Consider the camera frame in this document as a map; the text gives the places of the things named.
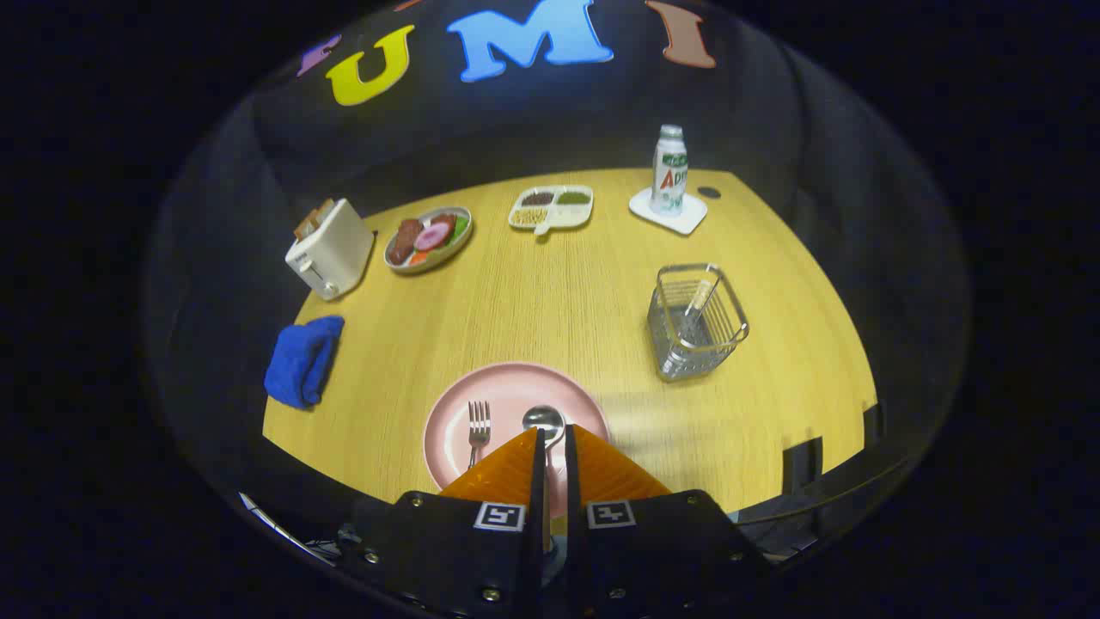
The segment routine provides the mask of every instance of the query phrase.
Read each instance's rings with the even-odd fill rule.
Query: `blue towel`
[[[283,330],[264,377],[267,394],[296,409],[320,402],[342,330],[340,317],[326,317]]]

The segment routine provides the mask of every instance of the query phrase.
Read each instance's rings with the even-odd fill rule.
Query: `wooden table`
[[[828,471],[864,447],[877,404],[859,336],[825,273],[785,223],[728,172],[691,169],[712,186],[689,235],[646,221],[627,201],[648,168],[593,169],[470,187],[365,219],[378,230],[362,283],[333,301],[310,292],[297,324],[346,319],[312,411],[268,398],[264,436],[334,479],[387,501],[435,491],[424,427],[439,396],[501,362],[559,369],[604,410],[612,443],[673,491],[702,488],[727,511],[781,491],[782,451],[822,438]],[[507,213],[527,187],[588,185],[591,220],[544,241]],[[383,252],[397,223],[441,206],[473,213],[451,261],[399,276]],[[714,262],[729,275],[751,331],[713,374],[667,384],[645,327],[660,266]]]

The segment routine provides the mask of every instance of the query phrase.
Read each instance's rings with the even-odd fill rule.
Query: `wire basket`
[[[710,263],[661,267],[648,322],[657,368],[667,380],[710,373],[749,335],[729,277]]]

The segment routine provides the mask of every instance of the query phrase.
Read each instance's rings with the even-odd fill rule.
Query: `meat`
[[[455,213],[453,213],[453,212],[444,212],[442,214],[437,214],[437,215],[435,215],[435,217],[431,218],[431,222],[432,223],[439,223],[441,221],[446,221],[447,223],[450,223],[450,228],[453,230],[454,229],[454,224],[458,223],[458,221],[459,221],[459,215],[455,214]]]
[[[391,264],[404,264],[413,253],[413,243],[424,230],[424,223],[417,219],[406,219],[397,226],[397,237],[394,239],[394,246],[386,252],[386,257]]]

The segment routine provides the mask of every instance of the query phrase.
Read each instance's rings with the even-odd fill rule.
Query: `letter m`
[[[477,81],[504,73],[504,60],[493,57],[490,45],[519,66],[531,66],[546,36],[550,37],[550,51],[544,56],[548,63],[565,65],[612,59],[615,54],[600,44],[592,29],[590,4],[592,0],[542,0],[525,24],[496,11],[482,11],[453,22],[447,26],[447,32],[459,33],[466,54],[466,70],[460,76],[462,81]]]

